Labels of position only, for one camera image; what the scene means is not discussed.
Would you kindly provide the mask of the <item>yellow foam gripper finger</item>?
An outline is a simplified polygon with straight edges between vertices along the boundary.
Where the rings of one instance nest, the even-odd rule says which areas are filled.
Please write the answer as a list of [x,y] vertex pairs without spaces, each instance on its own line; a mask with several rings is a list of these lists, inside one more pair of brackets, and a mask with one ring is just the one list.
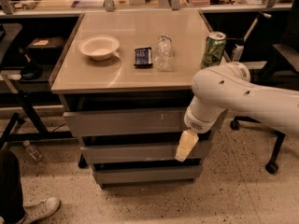
[[195,147],[198,140],[199,137],[194,131],[184,131],[179,139],[175,159],[177,161],[185,161],[191,153],[192,149]]

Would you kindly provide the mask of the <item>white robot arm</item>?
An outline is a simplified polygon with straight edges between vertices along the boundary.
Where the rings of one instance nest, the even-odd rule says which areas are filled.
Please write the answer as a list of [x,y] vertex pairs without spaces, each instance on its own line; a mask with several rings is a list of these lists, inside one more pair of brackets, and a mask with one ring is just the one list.
[[176,151],[178,161],[186,160],[199,141],[197,135],[210,131],[227,109],[242,112],[282,133],[299,134],[299,92],[251,83],[249,69],[243,63],[198,71],[192,78],[192,92],[184,116],[187,130]]

